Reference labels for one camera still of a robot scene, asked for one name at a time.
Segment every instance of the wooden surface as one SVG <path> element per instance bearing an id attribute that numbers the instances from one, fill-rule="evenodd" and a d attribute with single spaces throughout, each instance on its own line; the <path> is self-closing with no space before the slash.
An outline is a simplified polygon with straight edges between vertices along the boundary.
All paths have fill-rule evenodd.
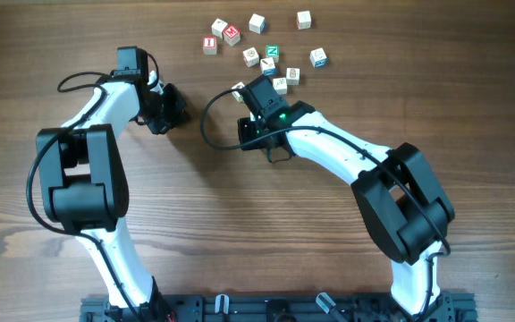
<path id="1" fill-rule="evenodd" d="M 311 10 L 312 30 L 296 30 L 300 10 Z M 267 19 L 262 36 L 248 31 L 252 13 Z M 206 56 L 216 17 L 240 27 L 241 42 Z M 130 45 L 157 58 L 193 115 L 166 136 L 130 124 L 118 142 L 131 234 L 163 293 L 389 290 L 389 260 L 346 184 L 305 159 L 270 165 L 260 151 L 217 152 L 200 138 L 206 102 L 259 75 L 241 51 L 262 55 L 267 44 L 281 47 L 279 70 L 301 68 L 291 102 L 371 142 L 425 153 L 457 211 L 441 287 L 475 293 L 482 321 L 515 321 L 515 2 L 496 1 L 0 6 L 0 321 L 73 321 L 80 298 L 106 293 L 75 240 L 33 221 L 24 184 L 36 133 L 89 99 L 58 94 L 57 82 L 109 72 L 116 48 Z M 318 47 L 329 65 L 314 70 Z M 211 137 L 235 142 L 247 113 L 225 97 Z"/>

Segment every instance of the black wire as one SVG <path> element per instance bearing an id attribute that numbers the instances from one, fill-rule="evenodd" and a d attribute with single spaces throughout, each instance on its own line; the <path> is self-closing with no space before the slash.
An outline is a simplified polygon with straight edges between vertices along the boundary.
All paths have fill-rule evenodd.
<path id="1" fill-rule="evenodd" d="M 66 92 L 74 91 L 74 90 L 77 90 L 77 89 L 95 88 L 95 89 L 100 89 L 101 95 L 100 95 L 100 98 L 98 99 L 98 101 L 88 110 L 87 113 L 85 113 L 75 123 L 69 125 L 64 130 L 58 132 L 38 152 L 37 157 L 35 157 L 35 160 L 33 161 L 33 165 L 31 166 L 30 171 L 29 171 L 29 175 L 27 177 L 26 193 L 25 193 L 26 197 L 27 197 L 27 206 L 28 206 L 29 211 L 30 211 L 31 215 L 33 216 L 33 218 L 35 218 L 35 220 L 40 225 L 42 225 L 44 228 L 46 228 L 47 230 L 49 230 L 49 231 L 51 231 L 53 233 L 59 233 L 59 234 L 63 234 L 63 235 L 70 235 L 70 236 L 81 237 L 81 238 L 87 239 L 87 240 L 91 241 L 93 244 L 95 244 L 95 247 L 97 247 L 98 251 L 100 252 L 101 257 L 105 261 L 106 268 L 108 269 L 109 274 L 113 278 L 113 281 L 114 281 L 114 284 L 116 285 L 116 288 L 120 292 L 122 298 L 124 299 L 124 302 L 126 302 L 126 305 L 131 310 L 132 315 L 134 315 L 134 317 L 138 321 L 143 321 L 142 317 L 139 315 L 137 310 L 134 309 L 134 306 L 132 305 L 131 300 L 129 299 L 128 295 L 126 294 L 126 292 L 123 289 L 122 283 L 119 281 L 118 276 L 114 272 L 113 265 L 111 264 L 110 260 L 108 259 L 108 256 L 106 255 L 106 251 L 103 249 L 103 247 L 101 245 L 101 241 L 99 241 L 96 238 L 94 238 L 94 237 L 92 237 L 92 236 L 90 236 L 88 234 L 85 234 L 85 233 L 76 233 L 76 234 L 67 233 L 63 229 L 58 229 L 58 228 L 53 227 L 52 225 L 48 224 L 45 220 L 43 220 L 43 218 L 41 218 L 41 216 L 39 215 L 39 213 L 35 209 L 35 203 L 33 201 L 33 180 L 35 178 L 35 172 L 37 171 L 37 168 L 39 167 L 39 164 L 41 163 L 41 160 L 45 156 L 46 152 L 53 146 L 53 144 L 55 144 L 55 142 L 57 142 L 59 139 L 61 139 L 65 134 L 67 134 L 68 132 L 72 131 L 75 127 L 77 127 L 81 123 L 84 123 L 85 121 L 87 121 L 89 116 L 91 116 L 93 113 L 95 113 L 97 108 L 105 101 L 106 94 L 107 94 L 106 93 L 106 89 L 103 88 L 102 86 L 98 85 L 98 84 L 85 84 L 85 85 L 79 85 L 79 86 L 71 87 L 71 88 L 68 88 L 68 89 L 62 89 L 62 86 L 64 85 L 65 82 L 67 82 L 68 80 L 71 80 L 71 79 L 73 79 L 75 77 L 82 76 L 82 75 L 97 75 L 97 76 L 101 76 L 101 77 L 102 76 L 108 77 L 108 75 L 106 75 L 106 74 L 104 74 L 102 72 L 78 72 L 78 73 L 75 73 L 75 74 L 73 74 L 71 76 L 68 76 L 67 78 L 65 78 L 64 80 L 59 82 L 59 85 L 57 86 L 57 91 L 60 92 L 60 93 L 66 93 Z"/>
<path id="2" fill-rule="evenodd" d="M 156 63 L 156 59 L 154 59 L 154 56 L 152 54 L 147 54 L 150 59 L 152 59 L 152 63 L 154 63 L 154 66 L 156 67 L 156 80 L 154 83 L 148 85 L 148 89 L 153 89 L 158 85 L 158 81 L 160 80 L 160 73 L 158 72 L 158 64 Z"/>
<path id="3" fill-rule="evenodd" d="M 426 259 L 426 261 L 428 262 L 428 287 L 427 287 L 427 290 L 426 290 L 426 300 L 425 300 L 425 303 L 424 303 L 424 308 L 418 314 L 418 322 L 421 321 L 421 320 L 424 320 L 424 318 L 426 316 L 426 312 L 428 310 L 428 303 L 430 302 L 430 298 L 432 296 L 434 258 L 436 258 L 436 257 L 447 257 L 447 256 L 449 256 L 451 254 L 452 251 L 451 251 L 450 244 L 446 241 L 446 239 L 444 238 L 444 236 L 442 235 L 442 233 L 440 232 L 440 230 L 438 229 L 436 224 L 432 221 L 432 219 L 430 218 L 430 216 L 428 215 L 426 210 L 420 205 L 420 203 L 418 203 L 418 201 L 415 198 L 415 196 L 409 191 L 409 189 L 407 189 L 407 187 L 402 183 L 402 181 L 394 173 L 392 173 L 389 169 L 387 169 L 379 160 L 374 158 L 365 149 L 360 148 L 355 143 L 351 142 L 350 140 L 347 140 L 343 136 L 341 136 L 341 135 L 339 135 L 339 134 L 337 134 L 335 132 L 329 131 L 327 129 L 324 129 L 322 127 L 307 126 L 307 125 L 292 126 L 290 128 L 269 132 L 268 134 L 265 134 L 265 135 L 263 135 L 263 136 L 261 136 L 261 137 L 259 137 L 257 139 L 253 139 L 251 141 L 248 141 L 248 142 L 245 142 L 245 143 L 241 143 L 241 144 L 237 144 L 237 145 L 218 146 L 218 145 L 214 144 L 213 142 L 211 142 L 209 140 L 209 138 L 206 135 L 206 131 L 205 131 L 205 120 L 206 120 L 207 112 L 210 109 L 211 105 L 213 105 L 216 100 L 218 100 L 220 97 L 222 97 L 224 95 L 227 95 L 229 93 L 232 93 L 234 91 L 239 92 L 239 91 L 241 91 L 241 89 L 228 89 L 228 90 L 225 90 L 222 93 L 216 95 L 214 98 L 212 98 L 207 103 L 206 108 L 204 109 L 204 112 L 202 113 L 202 117 L 200 119 L 200 132 L 202 134 L 202 139 L 204 139 L 206 144 L 209 145 L 210 147 L 212 147 L 214 149 L 217 149 L 217 150 L 228 151 L 228 150 L 234 150 L 234 149 L 238 149 L 238 148 L 246 148 L 247 146 L 252 146 L 252 145 L 260 142 L 261 140 L 265 140 L 265 139 L 268 139 L 268 138 L 273 137 L 275 135 L 286 133 L 288 131 L 298 131 L 298 130 L 316 131 L 317 133 L 327 134 L 327 135 L 329 135 L 331 137 L 334 137 L 334 138 L 340 140 L 341 142 L 345 143 L 346 145 L 348 145 L 351 148 L 353 148 L 354 150 L 356 150 L 363 157 L 366 157 L 367 159 L 369 159 L 371 162 L 373 162 L 376 165 L 377 168 L 379 168 L 389 178 L 391 178 L 391 180 L 393 180 L 396 183 L 396 185 L 398 185 L 399 188 L 401 188 L 401 190 L 406 194 L 407 198 L 409 198 L 409 200 L 415 205 L 415 207 L 417 208 L 418 212 L 425 218 L 425 220 L 428 223 L 428 225 L 433 229 L 433 231 L 435 232 L 436 238 L 438 238 L 440 240 L 440 242 L 442 243 L 442 245 L 444 246 L 444 248 L 446 250 L 446 252 L 435 252 L 433 254 L 430 254 L 428 256 L 428 258 Z"/>

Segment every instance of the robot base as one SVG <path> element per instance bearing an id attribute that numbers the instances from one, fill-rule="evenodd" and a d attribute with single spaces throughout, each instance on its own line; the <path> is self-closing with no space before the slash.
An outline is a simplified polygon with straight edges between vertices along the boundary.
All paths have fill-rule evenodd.
<path id="1" fill-rule="evenodd" d="M 175 312 L 174 322 L 335 322 L 316 304 L 316 297 L 203 297 L 166 295 Z M 350 322 L 411 322 L 390 293 L 367 293 L 333 298 L 342 317 Z M 80 322 L 113 322 L 108 298 L 84 299 Z M 477 322 L 474 294 L 442 292 L 428 309 L 425 322 Z M 129 321 L 133 317 L 125 314 Z"/>

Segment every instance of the black cable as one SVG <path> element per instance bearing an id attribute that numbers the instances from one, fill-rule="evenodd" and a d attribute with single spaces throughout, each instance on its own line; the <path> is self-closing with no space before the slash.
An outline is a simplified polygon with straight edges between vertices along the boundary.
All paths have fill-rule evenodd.
<path id="1" fill-rule="evenodd" d="M 156 87 L 156 85 L 158 85 L 158 82 L 160 80 L 160 73 L 158 72 L 158 64 L 156 63 L 156 59 L 154 59 L 154 56 L 152 56 L 152 54 L 147 54 L 148 57 L 150 57 L 150 59 L 152 59 L 152 63 L 154 63 L 154 66 L 156 67 L 156 80 L 148 85 L 148 89 L 153 89 Z"/>
<path id="2" fill-rule="evenodd" d="M 379 168 L 391 180 L 393 180 L 395 182 L 395 184 L 398 185 L 399 188 L 401 188 L 401 190 L 406 194 L 406 196 L 407 196 L 407 198 L 409 198 L 410 202 L 412 202 L 415 205 L 415 207 L 417 208 L 417 210 L 420 213 L 420 215 L 422 215 L 425 218 L 425 220 L 428 223 L 428 225 L 435 232 L 436 238 L 438 238 L 440 240 L 440 242 L 442 243 L 442 245 L 446 249 L 446 252 L 435 252 L 433 254 L 430 254 L 428 256 L 428 258 L 426 259 L 426 261 L 428 262 L 428 286 L 427 286 L 427 290 L 426 290 L 426 300 L 425 300 L 425 303 L 424 303 L 424 308 L 418 314 L 418 320 L 417 321 L 420 322 L 421 320 L 423 320 L 425 318 L 425 316 L 426 316 L 426 312 L 428 311 L 428 303 L 430 302 L 430 298 L 432 296 L 434 258 L 436 258 L 436 257 L 447 257 L 447 256 L 449 256 L 451 254 L 452 251 L 451 251 L 450 244 L 446 241 L 446 239 L 444 238 L 444 236 L 442 235 L 442 233 L 440 232 L 440 230 L 438 229 L 436 224 L 432 221 L 432 219 L 430 218 L 430 216 L 428 215 L 426 210 L 420 205 L 420 203 L 418 203 L 418 201 L 415 198 L 415 196 L 409 191 L 409 189 L 407 189 L 407 187 L 401 182 L 401 180 L 395 174 L 393 174 L 379 160 L 374 158 L 365 149 L 360 148 L 355 143 L 351 142 L 350 140 L 347 140 L 343 136 L 341 136 L 341 135 L 339 135 L 339 134 L 337 134 L 335 132 L 329 131 L 329 130 L 327 130 L 325 128 L 322 128 L 322 127 L 307 126 L 307 125 L 292 126 L 290 128 L 286 128 L 286 129 L 281 129 L 281 130 L 277 130 L 277 131 L 271 131 L 268 134 L 264 134 L 263 136 L 261 136 L 261 137 L 259 137 L 257 139 L 253 139 L 251 141 L 248 141 L 248 142 L 245 142 L 245 143 L 241 143 L 241 144 L 237 144 L 237 145 L 232 145 L 232 146 L 218 146 L 218 145 L 212 143 L 209 140 L 209 138 L 207 137 L 206 131 L 205 131 L 205 120 L 206 120 L 206 117 L 207 117 L 207 112 L 210 109 L 211 105 L 213 105 L 215 103 L 215 101 L 218 100 L 218 98 L 220 98 L 220 97 L 222 97 L 224 95 L 227 95 L 229 93 L 232 93 L 234 91 L 239 92 L 241 90 L 240 89 L 228 89 L 228 90 L 225 90 L 222 93 L 216 95 L 214 98 L 212 98 L 207 103 L 206 108 L 204 109 L 204 112 L 202 113 L 202 117 L 200 119 L 200 132 L 202 134 L 202 139 L 204 139 L 206 144 L 209 145 L 210 147 L 212 147 L 214 149 L 217 149 L 217 150 L 228 151 L 228 150 L 234 150 L 234 149 L 238 149 L 238 148 L 246 148 L 247 146 L 252 146 L 252 145 L 260 142 L 261 140 L 265 140 L 265 139 L 268 139 L 268 138 L 273 137 L 275 135 L 286 133 L 288 131 L 298 131 L 298 130 L 316 131 L 318 133 L 327 134 L 327 135 L 329 135 L 331 137 L 334 137 L 334 138 L 340 140 L 341 142 L 345 143 L 349 147 L 351 147 L 354 150 L 356 150 L 363 157 L 366 157 L 367 159 L 369 159 L 371 162 L 373 162 L 376 165 L 377 168 Z"/>
<path id="3" fill-rule="evenodd" d="M 106 251 L 103 249 L 103 247 L 101 245 L 101 241 L 99 241 L 96 238 L 94 238 L 94 237 L 92 237 L 90 235 L 87 235 L 85 233 L 72 234 L 72 233 L 67 233 L 65 230 L 53 227 L 52 225 L 48 224 L 45 220 L 43 220 L 43 218 L 41 218 L 41 216 L 39 215 L 39 213 L 35 209 L 35 203 L 33 201 L 33 180 L 35 178 L 35 172 L 37 171 L 37 168 L 39 167 L 39 164 L 41 163 L 41 160 L 45 156 L 46 152 L 53 146 L 53 144 L 55 144 L 55 142 L 57 142 L 59 139 L 61 139 L 65 134 L 67 134 L 68 132 L 72 131 L 75 127 L 77 127 L 81 123 L 84 123 L 85 121 L 87 121 L 89 116 L 92 115 L 93 113 L 95 113 L 97 108 L 105 101 L 105 98 L 106 98 L 106 95 L 107 95 L 106 89 L 103 88 L 102 86 L 98 85 L 98 84 L 85 84 L 85 85 L 79 85 L 79 86 L 75 86 L 75 87 L 68 88 L 68 89 L 62 89 L 62 86 L 64 85 L 65 82 L 67 82 L 68 80 L 71 80 L 71 79 L 73 79 L 75 77 L 82 76 L 82 75 L 97 75 L 97 76 L 101 76 L 101 77 L 102 76 L 108 77 L 108 75 L 106 75 L 106 74 L 104 74 L 102 72 L 78 72 L 78 73 L 75 73 L 75 74 L 73 74 L 71 76 L 68 76 L 67 78 L 65 78 L 64 80 L 59 82 L 59 85 L 57 86 L 57 91 L 60 92 L 60 93 L 66 93 L 66 92 L 74 91 L 74 90 L 77 90 L 77 89 L 95 88 L 95 89 L 100 89 L 101 95 L 100 95 L 98 101 L 88 110 L 87 113 L 85 113 L 75 123 L 69 125 L 64 130 L 58 132 L 38 152 L 37 157 L 35 157 L 35 160 L 33 161 L 33 165 L 31 166 L 30 171 L 29 171 L 29 175 L 27 177 L 26 193 L 25 193 L 26 197 L 27 197 L 27 206 L 28 206 L 29 211 L 30 211 L 31 215 L 33 216 L 33 218 L 35 218 L 35 220 L 40 225 L 42 225 L 44 228 L 46 228 L 47 230 L 49 230 L 49 231 L 51 231 L 53 233 L 59 233 L 59 234 L 63 234 L 63 235 L 70 235 L 70 236 L 81 237 L 81 238 L 87 239 L 87 240 L 91 241 L 93 244 L 95 244 L 95 246 L 97 247 L 98 251 L 100 252 L 101 257 L 105 261 L 106 268 L 108 269 L 109 274 L 113 278 L 113 281 L 114 281 L 114 284 L 116 285 L 116 288 L 121 293 L 121 296 L 124 299 L 124 302 L 126 302 L 126 305 L 131 310 L 132 315 L 134 315 L 134 317 L 138 321 L 143 321 L 142 317 L 139 315 L 137 310 L 134 309 L 134 306 L 132 305 L 131 300 L 129 299 L 128 295 L 126 294 L 126 292 L 123 289 L 122 283 L 119 281 L 118 276 L 114 272 L 113 265 L 111 264 L 110 260 L 108 259 L 108 256 L 106 255 Z"/>

